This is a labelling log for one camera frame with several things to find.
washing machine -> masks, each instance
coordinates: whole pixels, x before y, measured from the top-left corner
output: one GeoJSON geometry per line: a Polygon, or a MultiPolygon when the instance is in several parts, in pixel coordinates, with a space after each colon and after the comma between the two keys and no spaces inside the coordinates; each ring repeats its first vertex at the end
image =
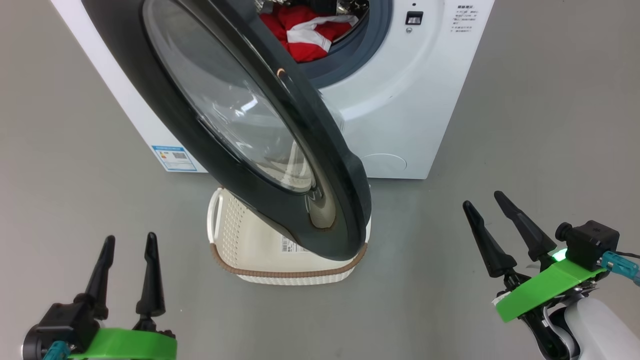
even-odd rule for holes
{"type": "Polygon", "coordinates": [[[51,1],[167,171],[211,173],[336,261],[367,237],[367,177],[429,174],[493,6],[370,0],[326,57],[299,64],[258,1],[51,1]]]}

red and white cloth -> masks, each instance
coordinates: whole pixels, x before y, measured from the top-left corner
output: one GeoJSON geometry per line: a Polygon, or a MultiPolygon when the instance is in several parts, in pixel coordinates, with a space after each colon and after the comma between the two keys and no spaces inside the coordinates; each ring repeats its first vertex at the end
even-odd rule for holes
{"type": "Polygon", "coordinates": [[[324,58],[332,42],[358,22],[353,15],[320,16],[308,6],[278,3],[260,18],[299,63],[324,58]]]}

brown basket rim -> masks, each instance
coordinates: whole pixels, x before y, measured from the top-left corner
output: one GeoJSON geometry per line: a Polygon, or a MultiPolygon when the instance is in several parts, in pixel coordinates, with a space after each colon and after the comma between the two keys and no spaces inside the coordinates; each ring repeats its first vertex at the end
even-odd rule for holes
{"type": "Polygon", "coordinates": [[[234,268],[233,266],[230,266],[224,260],[222,260],[222,258],[220,257],[220,253],[218,253],[218,248],[216,247],[215,243],[209,244],[213,258],[216,260],[216,262],[218,262],[220,267],[230,272],[231,274],[255,276],[255,277],[281,277],[281,278],[319,277],[319,276],[327,276],[327,275],[337,275],[343,272],[347,272],[352,268],[354,268],[360,262],[360,260],[362,260],[362,258],[364,257],[364,253],[367,252],[367,245],[368,245],[367,243],[364,244],[362,249],[360,249],[360,252],[358,253],[358,255],[356,255],[356,257],[353,258],[353,260],[351,260],[350,263],[344,266],[341,266],[339,268],[329,269],[329,270],[320,270],[320,271],[303,271],[303,272],[267,272],[267,271],[255,271],[255,270],[245,270],[245,269],[234,268]]]}

barcode sticker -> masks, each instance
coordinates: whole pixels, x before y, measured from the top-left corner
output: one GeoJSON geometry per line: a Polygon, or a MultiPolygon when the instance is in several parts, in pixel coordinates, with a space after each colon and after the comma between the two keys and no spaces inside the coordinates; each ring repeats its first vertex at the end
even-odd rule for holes
{"type": "Polygon", "coordinates": [[[280,252],[309,252],[309,250],[287,239],[284,235],[282,236],[281,244],[280,252]]]}

white plastic basket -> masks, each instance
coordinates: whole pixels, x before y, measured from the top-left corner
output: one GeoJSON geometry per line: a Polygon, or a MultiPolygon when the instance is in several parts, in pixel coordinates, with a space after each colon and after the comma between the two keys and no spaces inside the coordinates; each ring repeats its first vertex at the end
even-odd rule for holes
{"type": "Polygon", "coordinates": [[[241,279],[271,285],[317,285],[345,279],[367,250],[353,259],[333,261],[306,251],[263,222],[225,189],[209,202],[207,235],[214,259],[241,279]]]}

